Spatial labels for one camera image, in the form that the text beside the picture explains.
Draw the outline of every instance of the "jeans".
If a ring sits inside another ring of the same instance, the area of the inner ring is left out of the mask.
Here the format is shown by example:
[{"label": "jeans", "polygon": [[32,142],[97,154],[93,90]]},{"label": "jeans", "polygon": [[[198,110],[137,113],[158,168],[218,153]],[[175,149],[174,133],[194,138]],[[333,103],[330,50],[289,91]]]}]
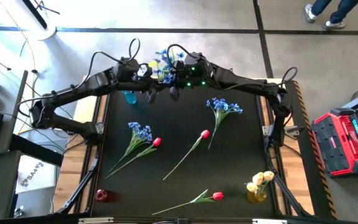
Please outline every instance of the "jeans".
[{"label": "jeans", "polygon": [[[311,8],[311,13],[315,16],[320,15],[330,2],[331,0],[316,0]],[[342,22],[346,14],[349,13],[357,3],[358,0],[342,0],[338,5],[338,10],[331,14],[329,21],[332,24]]]}]

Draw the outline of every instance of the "red tool case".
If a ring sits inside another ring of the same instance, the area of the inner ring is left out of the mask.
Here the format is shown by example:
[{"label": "red tool case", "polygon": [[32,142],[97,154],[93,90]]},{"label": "red tool case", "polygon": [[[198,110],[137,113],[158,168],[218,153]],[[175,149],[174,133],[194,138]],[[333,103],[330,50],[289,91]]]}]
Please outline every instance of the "red tool case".
[{"label": "red tool case", "polygon": [[333,109],[312,122],[327,175],[358,174],[358,111]]}]

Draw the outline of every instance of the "person's leg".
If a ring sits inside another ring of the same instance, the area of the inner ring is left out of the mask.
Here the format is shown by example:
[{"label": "person's leg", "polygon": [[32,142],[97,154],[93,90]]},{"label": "person's leg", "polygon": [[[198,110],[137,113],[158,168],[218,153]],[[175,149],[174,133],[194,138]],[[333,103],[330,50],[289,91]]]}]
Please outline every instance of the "person's leg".
[{"label": "person's leg", "polygon": [[313,5],[307,4],[305,6],[305,10],[303,11],[305,13],[306,21],[313,23],[317,16],[324,11],[330,2],[331,0],[316,0]]},{"label": "person's leg", "polygon": [[331,14],[329,21],[332,24],[342,22],[347,13],[349,13],[357,4],[358,0],[342,0],[338,5],[338,10]]},{"label": "person's leg", "polygon": [[331,14],[330,20],[325,23],[323,28],[326,30],[345,28],[346,23],[343,19],[357,4],[358,0],[342,0],[338,5],[338,10]]},{"label": "person's leg", "polygon": [[327,8],[330,2],[331,0],[317,0],[311,8],[311,13],[313,13],[313,15],[315,16],[320,15],[324,11],[324,9]]}]

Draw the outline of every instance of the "yellow vase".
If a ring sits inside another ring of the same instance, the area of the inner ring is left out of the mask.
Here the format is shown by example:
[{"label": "yellow vase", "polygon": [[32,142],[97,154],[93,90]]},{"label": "yellow vase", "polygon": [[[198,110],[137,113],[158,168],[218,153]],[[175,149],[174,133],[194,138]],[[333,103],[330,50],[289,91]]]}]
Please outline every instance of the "yellow vase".
[{"label": "yellow vase", "polygon": [[248,200],[251,203],[255,203],[255,204],[262,203],[267,198],[267,194],[264,190],[256,191],[255,193],[248,191],[247,196],[248,196]]}]

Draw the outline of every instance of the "white base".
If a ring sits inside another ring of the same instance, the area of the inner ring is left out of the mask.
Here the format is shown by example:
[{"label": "white base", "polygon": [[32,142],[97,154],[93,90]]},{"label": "white base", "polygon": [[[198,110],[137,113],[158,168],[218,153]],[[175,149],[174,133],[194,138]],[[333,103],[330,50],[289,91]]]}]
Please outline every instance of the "white base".
[{"label": "white base", "polygon": [[46,40],[56,33],[56,26],[48,22],[48,27],[44,31],[30,31],[29,36],[34,40]]}]

